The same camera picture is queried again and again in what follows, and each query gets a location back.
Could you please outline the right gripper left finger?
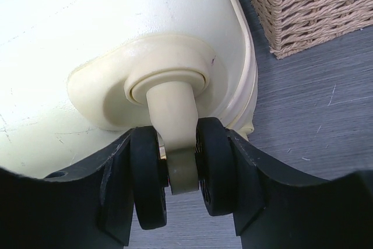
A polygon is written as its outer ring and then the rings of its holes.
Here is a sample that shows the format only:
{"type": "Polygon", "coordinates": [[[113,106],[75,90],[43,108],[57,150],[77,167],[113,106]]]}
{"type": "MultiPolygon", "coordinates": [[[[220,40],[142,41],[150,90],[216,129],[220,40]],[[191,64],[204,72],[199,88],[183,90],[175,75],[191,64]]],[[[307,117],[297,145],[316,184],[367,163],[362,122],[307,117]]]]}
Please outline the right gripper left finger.
{"type": "Polygon", "coordinates": [[[36,179],[1,170],[2,248],[124,248],[133,195],[129,130],[79,162],[36,179]]]}

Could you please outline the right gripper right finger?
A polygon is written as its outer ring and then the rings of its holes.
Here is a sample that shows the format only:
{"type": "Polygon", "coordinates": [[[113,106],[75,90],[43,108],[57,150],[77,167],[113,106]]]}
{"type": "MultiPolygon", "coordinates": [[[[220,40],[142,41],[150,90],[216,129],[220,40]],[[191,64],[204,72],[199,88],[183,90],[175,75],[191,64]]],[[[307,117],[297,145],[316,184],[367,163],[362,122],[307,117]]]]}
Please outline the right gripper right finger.
{"type": "Polygon", "coordinates": [[[237,169],[234,226],[243,248],[371,248],[372,171],[326,180],[228,131],[237,169]]]}

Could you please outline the yellow hard-shell suitcase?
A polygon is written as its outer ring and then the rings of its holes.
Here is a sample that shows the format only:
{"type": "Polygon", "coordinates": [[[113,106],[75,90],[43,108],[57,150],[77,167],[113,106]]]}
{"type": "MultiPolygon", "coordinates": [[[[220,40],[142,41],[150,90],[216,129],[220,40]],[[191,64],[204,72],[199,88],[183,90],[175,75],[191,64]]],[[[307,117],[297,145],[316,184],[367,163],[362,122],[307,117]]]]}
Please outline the yellow hard-shell suitcase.
{"type": "Polygon", "coordinates": [[[131,127],[252,132],[257,80],[238,0],[1,0],[1,228],[62,216],[30,186],[131,127]]]}

